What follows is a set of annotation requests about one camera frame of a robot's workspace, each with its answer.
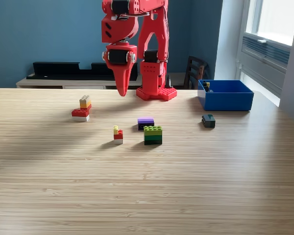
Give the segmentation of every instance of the red lego brick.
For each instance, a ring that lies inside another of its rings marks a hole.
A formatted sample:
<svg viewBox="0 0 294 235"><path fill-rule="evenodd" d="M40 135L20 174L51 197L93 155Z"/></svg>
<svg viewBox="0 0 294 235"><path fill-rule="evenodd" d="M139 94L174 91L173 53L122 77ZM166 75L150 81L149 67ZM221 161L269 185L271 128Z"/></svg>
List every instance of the red lego brick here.
<svg viewBox="0 0 294 235"><path fill-rule="evenodd" d="M84 108L80 108L80 109L81 109L81 110L87 110L87 111L89 111L91 108L92 108L92 104L90 104L90 105L87 107L87 109L84 109Z"/></svg>
<svg viewBox="0 0 294 235"><path fill-rule="evenodd" d="M162 99L169 101L177 96L177 90L175 88L162 88L159 95L149 95L143 92L143 88L139 88L136 90L136 95L143 100Z"/></svg>
<svg viewBox="0 0 294 235"><path fill-rule="evenodd" d="M80 110L80 109L74 109L72 111L72 117L87 117L89 115L88 110Z"/></svg>
<svg viewBox="0 0 294 235"><path fill-rule="evenodd" d="M113 135L115 140L123 140L123 131L119 130L117 135Z"/></svg>

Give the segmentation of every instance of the dark green lego brick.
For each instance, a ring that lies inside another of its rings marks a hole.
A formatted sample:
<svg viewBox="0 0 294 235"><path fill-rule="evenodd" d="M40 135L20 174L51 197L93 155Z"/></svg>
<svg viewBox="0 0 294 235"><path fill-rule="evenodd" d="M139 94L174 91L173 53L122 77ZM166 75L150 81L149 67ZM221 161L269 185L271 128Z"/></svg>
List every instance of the dark green lego brick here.
<svg viewBox="0 0 294 235"><path fill-rule="evenodd" d="M145 141L161 141L162 136L144 136Z"/></svg>
<svg viewBox="0 0 294 235"><path fill-rule="evenodd" d="M211 114L204 114L201 121L206 128L215 128L216 126L216 120Z"/></svg>
<svg viewBox="0 0 294 235"><path fill-rule="evenodd" d="M160 144L162 144L162 140L160 140L160 141L144 141L144 144L145 145L154 145L154 144L160 145Z"/></svg>

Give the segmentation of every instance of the lime green lego brick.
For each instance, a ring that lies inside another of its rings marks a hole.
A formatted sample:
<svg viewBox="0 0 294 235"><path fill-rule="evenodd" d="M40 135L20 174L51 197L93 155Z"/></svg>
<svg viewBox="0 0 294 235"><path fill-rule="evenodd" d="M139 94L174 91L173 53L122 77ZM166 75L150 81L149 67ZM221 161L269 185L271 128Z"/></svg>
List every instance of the lime green lego brick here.
<svg viewBox="0 0 294 235"><path fill-rule="evenodd" d="M161 126L144 126L145 136L161 136L162 127Z"/></svg>
<svg viewBox="0 0 294 235"><path fill-rule="evenodd" d="M162 135L161 136L144 136L145 141L161 141L162 140Z"/></svg>

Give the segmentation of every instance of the blue box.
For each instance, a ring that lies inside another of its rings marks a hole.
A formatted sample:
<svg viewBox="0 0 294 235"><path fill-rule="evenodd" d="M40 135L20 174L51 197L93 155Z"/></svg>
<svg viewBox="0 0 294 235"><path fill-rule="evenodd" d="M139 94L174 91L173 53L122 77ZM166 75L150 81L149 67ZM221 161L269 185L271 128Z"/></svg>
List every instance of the blue box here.
<svg viewBox="0 0 294 235"><path fill-rule="evenodd" d="M205 91L203 81L198 81L198 98L204 110L251 110L254 92L240 80L205 80L210 82L210 90L213 92Z"/></svg>

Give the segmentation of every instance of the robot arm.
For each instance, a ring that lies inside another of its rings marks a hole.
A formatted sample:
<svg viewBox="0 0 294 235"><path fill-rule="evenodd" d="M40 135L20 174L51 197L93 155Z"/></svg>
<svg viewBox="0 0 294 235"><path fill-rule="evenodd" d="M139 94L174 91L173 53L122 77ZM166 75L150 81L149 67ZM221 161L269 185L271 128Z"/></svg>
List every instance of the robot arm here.
<svg viewBox="0 0 294 235"><path fill-rule="evenodd" d="M106 14L101 22L102 42L110 43L102 58L114 72L120 95L126 95L137 57L144 59L141 63L144 97L161 95L169 57L168 0L103 0L102 9ZM144 16L144 22L137 49L126 39L138 32L139 16ZM156 51L147 49L153 34L159 45Z"/></svg>

